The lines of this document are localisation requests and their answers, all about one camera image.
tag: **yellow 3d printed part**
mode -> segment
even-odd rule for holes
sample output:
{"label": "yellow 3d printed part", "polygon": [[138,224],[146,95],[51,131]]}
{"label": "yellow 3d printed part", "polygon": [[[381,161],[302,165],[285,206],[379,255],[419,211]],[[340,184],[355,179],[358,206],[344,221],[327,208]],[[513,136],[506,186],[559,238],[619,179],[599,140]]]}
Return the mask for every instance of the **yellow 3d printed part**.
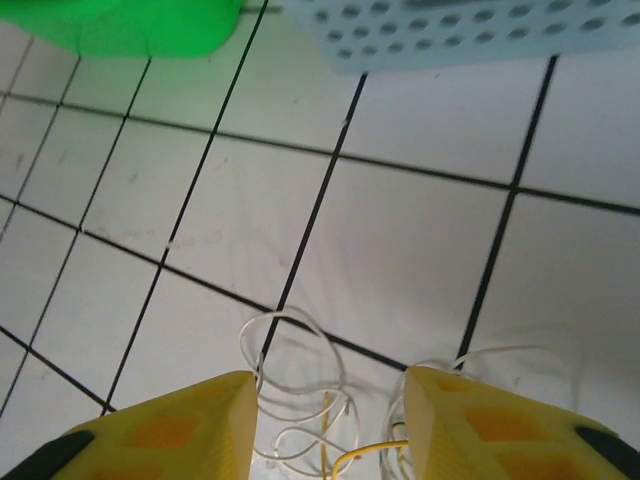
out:
{"label": "yellow 3d printed part", "polygon": [[409,369],[404,402],[417,480],[628,478],[576,429],[617,435],[572,412],[427,367]]}
{"label": "yellow 3d printed part", "polygon": [[5,478],[246,480],[257,405],[253,374],[228,373],[79,425]]}

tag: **basket hole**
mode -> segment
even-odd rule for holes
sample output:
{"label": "basket hole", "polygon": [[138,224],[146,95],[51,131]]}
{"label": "basket hole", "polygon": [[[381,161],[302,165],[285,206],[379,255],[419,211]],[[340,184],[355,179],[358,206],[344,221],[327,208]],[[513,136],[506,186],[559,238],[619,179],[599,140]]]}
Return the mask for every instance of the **basket hole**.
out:
{"label": "basket hole", "polygon": [[357,5],[347,5],[342,9],[341,15],[343,18],[353,20],[360,15],[360,7]]}
{"label": "basket hole", "polygon": [[318,10],[315,15],[316,22],[318,23],[327,23],[329,20],[329,12],[326,10]]}
{"label": "basket hole", "polygon": [[496,14],[495,10],[480,10],[473,16],[473,20],[482,23],[491,20]]}
{"label": "basket hole", "polygon": [[443,27],[451,28],[455,27],[460,22],[460,15],[446,15],[440,20],[440,25]]}
{"label": "basket hole", "polygon": [[509,10],[509,16],[511,18],[524,17],[525,15],[529,14],[532,8],[533,7],[531,5],[516,5],[511,10]]}
{"label": "basket hole", "polygon": [[526,37],[529,34],[528,28],[516,28],[515,30],[511,30],[507,38],[509,40],[520,40],[521,38]]}
{"label": "basket hole", "polygon": [[342,32],[339,32],[338,30],[331,30],[327,35],[327,40],[331,42],[339,42],[342,40]]}
{"label": "basket hole", "polygon": [[555,0],[547,6],[547,12],[556,13],[562,12],[571,6],[569,0]]}
{"label": "basket hole", "polygon": [[640,24],[640,13],[634,13],[633,15],[629,15],[622,21],[623,27],[633,27],[635,25]]}
{"label": "basket hole", "polygon": [[392,43],[391,45],[389,45],[389,48],[387,48],[389,53],[400,53],[403,49],[404,49],[404,44],[399,42]]}
{"label": "basket hole", "polygon": [[382,15],[383,13],[387,13],[389,7],[389,2],[375,2],[371,5],[371,13]]}
{"label": "basket hole", "polygon": [[409,30],[413,32],[419,32],[427,28],[427,25],[429,25],[429,22],[424,18],[416,18],[409,24]]}
{"label": "basket hole", "polygon": [[369,35],[369,29],[367,27],[357,27],[353,31],[353,36],[356,38],[364,38]]}
{"label": "basket hole", "polygon": [[428,48],[431,48],[431,45],[433,45],[433,42],[431,40],[419,40],[418,42],[416,42],[416,49],[426,50]]}
{"label": "basket hole", "polygon": [[566,23],[552,23],[547,28],[542,31],[542,34],[551,37],[553,35],[557,35],[562,32],[565,28],[567,28]]}
{"label": "basket hole", "polygon": [[580,30],[582,30],[583,32],[593,32],[594,30],[598,30],[603,25],[604,18],[592,18],[591,20],[587,20],[582,25],[580,25]]}
{"label": "basket hole", "polygon": [[489,43],[491,40],[493,40],[493,37],[495,37],[496,34],[493,32],[482,32],[480,35],[478,35],[476,37],[475,42],[476,43]]}
{"label": "basket hole", "polygon": [[395,23],[385,23],[380,27],[380,33],[385,35],[391,35],[392,33],[396,33],[398,30],[398,26]]}
{"label": "basket hole", "polygon": [[444,41],[447,47],[457,47],[462,43],[462,37],[460,35],[452,35]]}

